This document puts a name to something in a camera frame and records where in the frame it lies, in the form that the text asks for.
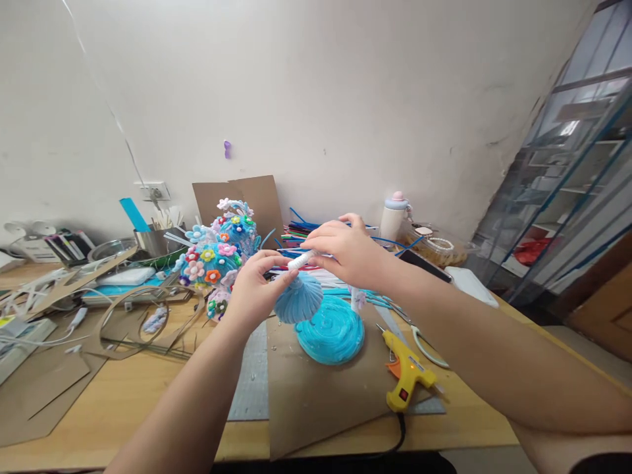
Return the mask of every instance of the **yellow glue gun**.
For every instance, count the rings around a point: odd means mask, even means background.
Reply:
[[[395,390],[386,393],[386,403],[396,413],[405,412],[413,395],[415,384],[420,382],[425,388],[430,389],[432,386],[438,388],[436,375],[434,372],[424,369],[415,353],[395,334],[384,330],[380,325],[377,326],[382,331],[384,342],[397,357],[395,362],[386,364],[388,370],[399,379]]]

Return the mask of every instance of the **hand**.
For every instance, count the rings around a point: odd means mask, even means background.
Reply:
[[[291,260],[274,250],[261,250],[250,257],[237,275],[221,324],[238,323],[250,335],[270,315],[277,298],[296,278],[298,270],[285,272],[270,283],[263,274]]]
[[[351,227],[344,222],[351,222]],[[339,221],[329,221],[307,236],[304,249],[330,253],[329,257],[314,257],[310,263],[336,275],[356,288],[383,292],[384,284],[396,272],[399,262],[391,253],[376,244],[357,214],[345,214]]]

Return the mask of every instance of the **electrical outlet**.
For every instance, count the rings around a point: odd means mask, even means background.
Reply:
[[[151,201],[152,195],[156,201],[170,201],[171,195],[169,189],[167,189],[167,183],[164,181],[148,182],[145,181],[145,186],[140,182],[135,182],[135,185],[140,189],[140,193],[143,196],[143,201]]]

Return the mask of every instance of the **phone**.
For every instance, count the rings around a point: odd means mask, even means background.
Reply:
[[[402,255],[400,255],[400,260],[405,261],[406,263],[410,263],[419,267],[421,269],[426,270],[431,275],[436,276],[440,280],[443,280],[446,283],[452,283],[452,277],[444,272],[442,269],[437,267],[434,263],[430,263],[421,255],[416,254],[412,250],[405,250]]]

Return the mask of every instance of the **left hand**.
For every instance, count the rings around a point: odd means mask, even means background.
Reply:
[[[250,335],[270,315],[278,297],[296,278],[298,270],[285,272],[270,283],[263,274],[272,267],[285,266],[291,260],[274,250],[260,250],[250,257],[237,275],[220,325],[238,323]]]

